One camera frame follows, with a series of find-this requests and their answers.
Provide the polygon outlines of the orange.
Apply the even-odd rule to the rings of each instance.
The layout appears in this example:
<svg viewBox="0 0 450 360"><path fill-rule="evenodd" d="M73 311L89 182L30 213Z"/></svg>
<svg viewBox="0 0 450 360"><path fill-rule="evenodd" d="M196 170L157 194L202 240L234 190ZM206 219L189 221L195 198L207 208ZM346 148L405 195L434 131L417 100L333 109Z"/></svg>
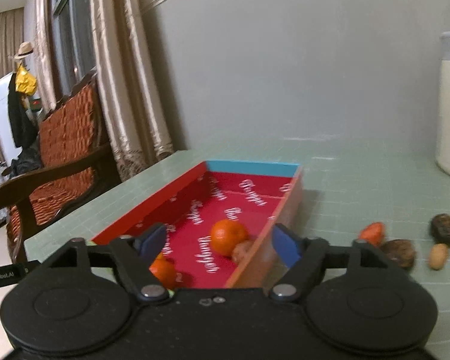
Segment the orange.
<svg viewBox="0 0 450 360"><path fill-rule="evenodd" d="M216 254L231 257L238 244L249 239L249 231L238 221L222 219L210 229L210 248Z"/></svg>
<svg viewBox="0 0 450 360"><path fill-rule="evenodd" d="M168 260L163 252L155 258L149 270L167 289L176 287L177 271L172 261Z"/></svg>

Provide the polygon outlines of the brown cup-shaped fruit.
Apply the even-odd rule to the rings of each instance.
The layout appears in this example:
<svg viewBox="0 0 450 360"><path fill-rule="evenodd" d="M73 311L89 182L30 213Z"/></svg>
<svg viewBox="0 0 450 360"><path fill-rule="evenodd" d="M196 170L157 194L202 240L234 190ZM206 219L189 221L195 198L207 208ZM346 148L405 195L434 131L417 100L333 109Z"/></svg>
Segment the brown cup-shaped fruit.
<svg viewBox="0 0 450 360"><path fill-rule="evenodd" d="M243 241L235 246L232 250L232 261L236 265L240 265L244 258L247 256L249 250L253 246L253 241L247 240Z"/></svg>

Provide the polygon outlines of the red strawberry piece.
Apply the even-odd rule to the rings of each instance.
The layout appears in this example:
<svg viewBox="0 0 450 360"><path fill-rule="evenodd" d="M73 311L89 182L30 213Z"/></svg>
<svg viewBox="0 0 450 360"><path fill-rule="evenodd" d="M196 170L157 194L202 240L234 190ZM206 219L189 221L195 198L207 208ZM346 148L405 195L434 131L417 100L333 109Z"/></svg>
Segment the red strawberry piece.
<svg viewBox="0 0 450 360"><path fill-rule="evenodd" d="M385 225L382 222L371 223L359 233L358 238L380 247L385 239Z"/></svg>

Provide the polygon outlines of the dark mangosteen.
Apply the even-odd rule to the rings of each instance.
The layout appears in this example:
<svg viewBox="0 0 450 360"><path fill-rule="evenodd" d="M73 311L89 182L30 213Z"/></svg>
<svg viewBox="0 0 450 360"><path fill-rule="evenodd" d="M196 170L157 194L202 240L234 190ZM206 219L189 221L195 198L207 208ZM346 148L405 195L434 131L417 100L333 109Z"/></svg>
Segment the dark mangosteen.
<svg viewBox="0 0 450 360"><path fill-rule="evenodd" d="M407 239L387 241L380 250L401 269L410 271L416 262L416 249L413 243Z"/></svg>
<svg viewBox="0 0 450 360"><path fill-rule="evenodd" d="M436 244L450 247L450 215L435 215L430 222L429 232Z"/></svg>

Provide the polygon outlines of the tan round longan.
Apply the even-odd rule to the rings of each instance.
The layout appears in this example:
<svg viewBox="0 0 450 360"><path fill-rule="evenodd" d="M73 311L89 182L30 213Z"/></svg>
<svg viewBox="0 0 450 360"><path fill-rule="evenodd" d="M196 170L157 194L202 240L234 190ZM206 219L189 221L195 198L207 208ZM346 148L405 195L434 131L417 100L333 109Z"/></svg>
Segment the tan round longan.
<svg viewBox="0 0 450 360"><path fill-rule="evenodd" d="M449 247L446 244L435 244L428 257L428 266L434 270L441 270L447 263L449 257Z"/></svg>

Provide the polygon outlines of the colourful cardboard box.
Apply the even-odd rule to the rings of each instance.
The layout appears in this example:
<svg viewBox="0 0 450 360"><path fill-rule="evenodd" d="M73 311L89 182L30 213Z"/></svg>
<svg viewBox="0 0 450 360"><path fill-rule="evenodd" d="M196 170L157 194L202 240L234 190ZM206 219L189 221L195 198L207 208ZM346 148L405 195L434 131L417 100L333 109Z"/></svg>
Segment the colourful cardboard box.
<svg viewBox="0 0 450 360"><path fill-rule="evenodd" d="M145 198L92 242L139 236L166 226L162 249L175 265L177 284L188 288L262 287L276 262L275 224L290 225L302 200L302 167L293 163L204 161ZM210 248L210 229L222 219L246 226L253 246L240 265Z"/></svg>

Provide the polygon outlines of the beige satin curtain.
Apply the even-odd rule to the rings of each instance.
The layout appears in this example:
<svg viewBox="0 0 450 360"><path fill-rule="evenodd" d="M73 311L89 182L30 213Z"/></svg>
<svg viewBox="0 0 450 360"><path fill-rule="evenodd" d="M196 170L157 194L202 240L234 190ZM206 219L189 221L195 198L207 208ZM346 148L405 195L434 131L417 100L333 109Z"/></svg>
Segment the beige satin curtain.
<svg viewBox="0 0 450 360"><path fill-rule="evenodd" d="M113 157L128 180L174 152L139 0L91 0L91 38Z"/></svg>

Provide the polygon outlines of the white refrigerator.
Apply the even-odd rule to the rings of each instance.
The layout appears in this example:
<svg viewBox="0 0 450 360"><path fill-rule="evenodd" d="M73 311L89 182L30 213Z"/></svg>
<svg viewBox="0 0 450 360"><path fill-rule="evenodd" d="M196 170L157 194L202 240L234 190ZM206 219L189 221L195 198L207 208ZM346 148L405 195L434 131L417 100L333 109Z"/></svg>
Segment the white refrigerator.
<svg viewBox="0 0 450 360"><path fill-rule="evenodd" d="M16 159L22 151L14 144L9 122L8 95L11 76L12 73L10 72L0 79L0 145L7 165L10 165L12 160Z"/></svg>

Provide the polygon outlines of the yellow bag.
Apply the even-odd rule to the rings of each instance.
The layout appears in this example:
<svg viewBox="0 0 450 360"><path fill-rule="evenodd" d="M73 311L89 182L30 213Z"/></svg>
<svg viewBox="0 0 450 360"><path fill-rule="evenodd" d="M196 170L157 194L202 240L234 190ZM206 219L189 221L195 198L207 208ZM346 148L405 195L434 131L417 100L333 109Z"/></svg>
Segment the yellow bag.
<svg viewBox="0 0 450 360"><path fill-rule="evenodd" d="M15 76L15 91L26 96L33 96L37 87L37 79L22 64L19 64Z"/></svg>

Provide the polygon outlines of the straw hat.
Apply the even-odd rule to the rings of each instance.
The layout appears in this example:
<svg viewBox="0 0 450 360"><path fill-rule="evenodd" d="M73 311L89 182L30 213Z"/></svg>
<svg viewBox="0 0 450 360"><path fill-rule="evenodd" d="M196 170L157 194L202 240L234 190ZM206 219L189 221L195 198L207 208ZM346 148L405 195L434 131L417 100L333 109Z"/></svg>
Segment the straw hat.
<svg viewBox="0 0 450 360"><path fill-rule="evenodd" d="M23 41L18 47L17 53L13 57L15 60L21 60L34 52L33 44L30 41Z"/></svg>

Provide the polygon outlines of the window frame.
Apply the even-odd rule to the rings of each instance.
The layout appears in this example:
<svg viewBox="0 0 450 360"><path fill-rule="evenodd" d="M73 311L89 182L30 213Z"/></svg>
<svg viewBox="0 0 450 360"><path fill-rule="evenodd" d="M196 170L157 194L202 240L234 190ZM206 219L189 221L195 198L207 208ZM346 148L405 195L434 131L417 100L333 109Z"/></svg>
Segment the window frame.
<svg viewBox="0 0 450 360"><path fill-rule="evenodd" d="M92 15L90 0L50 0L50 8L52 54L61 97L96 66Z"/></svg>

